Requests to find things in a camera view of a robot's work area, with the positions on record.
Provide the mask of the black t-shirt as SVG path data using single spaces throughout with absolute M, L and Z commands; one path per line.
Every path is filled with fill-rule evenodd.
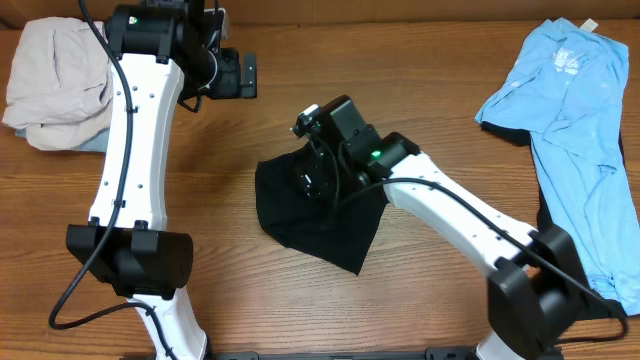
M 387 205 L 386 198 L 367 193 L 338 207 L 333 206 L 333 200 L 308 198 L 292 171 L 296 151 L 256 167 L 256 211 L 261 228 L 287 248 L 359 274 Z

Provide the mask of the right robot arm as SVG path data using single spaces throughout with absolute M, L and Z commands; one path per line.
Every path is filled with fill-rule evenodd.
M 570 236 L 539 231 L 494 209 L 440 171 L 419 146 L 392 132 L 380 137 L 352 99 L 303 110 L 291 128 L 334 161 L 337 179 L 303 175 L 309 194 L 344 191 L 344 204 L 382 192 L 422 220 L 485 276 L 491 331 L 473 346 L 435 347 L 428 359 L 560 359 L 561 335 L 587 309 L 586 280 Z

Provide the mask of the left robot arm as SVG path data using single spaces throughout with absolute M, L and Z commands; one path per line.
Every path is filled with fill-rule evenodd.
M 186 289 L 192 239 L 167 228 L 165 174 L 177 108 L 257 94 L 255 56 L 223 47 L 227 35 L 219 5 L 144 1 L 116 7 L 102 40 L 114 85 L 107 151 L 88 221 L 68 227 L 66 245 L 137 311 L 158 359 L 213 355 Z

